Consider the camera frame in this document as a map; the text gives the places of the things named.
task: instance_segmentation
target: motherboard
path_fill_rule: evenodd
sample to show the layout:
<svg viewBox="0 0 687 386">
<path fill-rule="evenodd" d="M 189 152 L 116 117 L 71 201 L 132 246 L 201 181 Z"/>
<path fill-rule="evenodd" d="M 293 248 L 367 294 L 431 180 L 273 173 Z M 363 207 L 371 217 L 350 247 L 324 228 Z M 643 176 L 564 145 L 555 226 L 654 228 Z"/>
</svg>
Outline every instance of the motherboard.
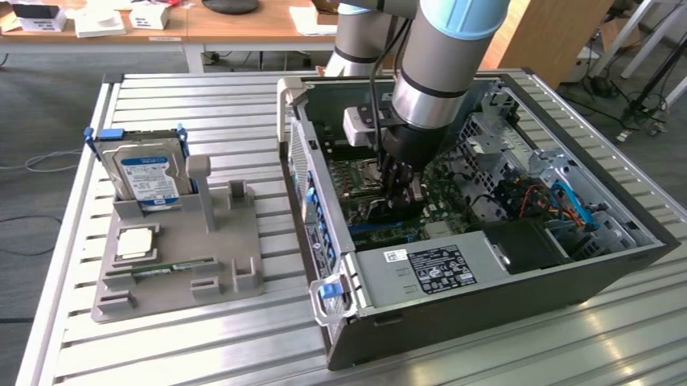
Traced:
<svg viewBox="0 0 687 386">
<path fill-rule="evenodd" d="M 427 167 L 422 178 L 423 201 L 418 216 L 387 223 L 372 219 L 375 209 L 387 204 L 376 159 L 329 160 L 327 166 L 356 250 L 456 235 L 475 223 L 475 214 L 454 182 L 454 173 L 440 159 Z"/>
</svg>

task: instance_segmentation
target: white paper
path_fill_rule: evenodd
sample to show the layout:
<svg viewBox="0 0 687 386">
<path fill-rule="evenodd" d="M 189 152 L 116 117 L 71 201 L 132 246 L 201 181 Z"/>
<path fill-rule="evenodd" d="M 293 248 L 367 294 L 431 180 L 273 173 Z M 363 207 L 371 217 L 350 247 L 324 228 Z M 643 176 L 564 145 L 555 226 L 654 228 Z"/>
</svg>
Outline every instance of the white paper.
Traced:
<svg viewBox="0 0 687 386">
<path fill-rule="evenodd" d="M 320 25 L 316 23 L 315 13 L 312 8 L 308 6 L 291 6 L 288 8 L 291 12 L 291 19 L 296 26 L 296 31 L 301 35 L 307 36 L 321 36 L 321 35 L 336 35 L 338 26 Z"/>
</svg>

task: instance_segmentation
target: slotted aluminum table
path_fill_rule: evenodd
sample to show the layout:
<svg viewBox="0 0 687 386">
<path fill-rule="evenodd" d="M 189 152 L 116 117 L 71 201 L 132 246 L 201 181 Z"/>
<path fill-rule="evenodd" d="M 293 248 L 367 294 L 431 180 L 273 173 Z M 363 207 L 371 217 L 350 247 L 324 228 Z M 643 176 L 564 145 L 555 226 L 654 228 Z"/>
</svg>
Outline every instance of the slotted aluminum table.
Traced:
<svg viewBox="0 0 687 386">
<path fill-rule="evenodd" d="M 189 131 L 212 156 L 211 185 L 256 191 L 267 293 L 123 322 L 91 321 L 112 211 L 112 184 L 80 159 L 19 384 L 675 384 L 687 380 L 687 248 L 580 306 L 528 318 L 340 372 L 329 372 L 308 303 L 277 160 L 276 83 L 312 72 L 129 75 L 103 84 L 92 127 Z M 684 209 L 636 170 L 552 90 L 512 77 L 671 233 Z M 540 147 L 552 139 L 528 116 Z"/>
</svg>

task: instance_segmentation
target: hard drive label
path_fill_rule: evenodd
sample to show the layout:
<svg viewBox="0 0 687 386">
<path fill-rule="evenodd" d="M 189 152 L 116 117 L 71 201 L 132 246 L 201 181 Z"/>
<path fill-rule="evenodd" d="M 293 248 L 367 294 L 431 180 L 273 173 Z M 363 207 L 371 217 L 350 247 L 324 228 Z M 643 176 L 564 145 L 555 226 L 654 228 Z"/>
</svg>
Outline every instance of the hard drive label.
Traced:
<svg viewBox="0 0 687 386">
<path fill-rule="evenodd" d="M 136 200 L 147 205 L 164 205 L 179 199 L 173 178 L 167 175 L 167 157 L 127 158 L 121 167 Z"/>
<path fill-rule="evenodd" d="M 458 245 L 408 253 L 408 260 L 426 294 L 476 284 Z"/>
</svg>

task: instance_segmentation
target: barcode sticker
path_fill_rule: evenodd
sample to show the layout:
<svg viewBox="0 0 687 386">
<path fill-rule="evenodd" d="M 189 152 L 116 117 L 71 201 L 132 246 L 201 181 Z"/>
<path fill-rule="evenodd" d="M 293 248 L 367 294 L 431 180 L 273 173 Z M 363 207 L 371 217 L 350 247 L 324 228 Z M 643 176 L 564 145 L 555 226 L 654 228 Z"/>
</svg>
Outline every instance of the barcode sticker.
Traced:
<svg viewBox="0 0 687 386">
<path fill-rule="evenodd" d="M 399 249 L 396 251 L 387 251 L 384 252 L 384 258 L 387 259 L 387 263 L 408 260 L 408 251 L 406 251 L 404 249 Z"/>
</svg>

